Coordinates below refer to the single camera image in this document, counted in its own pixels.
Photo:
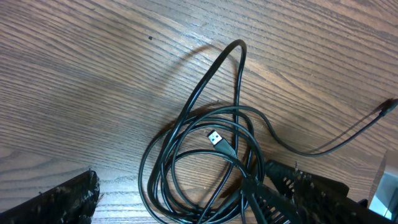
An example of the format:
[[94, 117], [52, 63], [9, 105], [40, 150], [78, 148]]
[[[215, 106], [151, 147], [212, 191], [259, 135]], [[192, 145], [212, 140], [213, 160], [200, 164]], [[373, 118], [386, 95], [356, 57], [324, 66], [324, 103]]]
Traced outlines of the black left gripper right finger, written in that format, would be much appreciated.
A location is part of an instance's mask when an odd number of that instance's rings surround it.
[[304, 172], [274, 160], [265, 163], [265, 174], [277, 191], [297, 209], [302, 223], [389, 224], [369, 210], [367, 200], [348, 198], [349, 187], [336, 180]]

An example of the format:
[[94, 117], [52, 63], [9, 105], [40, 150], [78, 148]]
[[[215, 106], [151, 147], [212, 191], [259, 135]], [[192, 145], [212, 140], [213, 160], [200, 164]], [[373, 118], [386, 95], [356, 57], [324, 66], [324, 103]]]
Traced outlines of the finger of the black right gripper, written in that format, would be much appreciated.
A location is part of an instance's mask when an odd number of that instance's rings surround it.
[[297, 209], [289, 200], [275, 190], [257, 183], [255, 179], [243, 179], [241, 190], [258, 223], [302, 223]]

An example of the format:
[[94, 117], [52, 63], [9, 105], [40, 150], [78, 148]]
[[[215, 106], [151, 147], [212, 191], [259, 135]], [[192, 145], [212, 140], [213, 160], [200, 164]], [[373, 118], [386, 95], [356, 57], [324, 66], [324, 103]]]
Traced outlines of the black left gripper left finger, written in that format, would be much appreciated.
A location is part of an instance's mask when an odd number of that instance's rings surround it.
[[90, 224], [100, 199], [100, 180], [88, 170], [1, 213], [3, 224]]

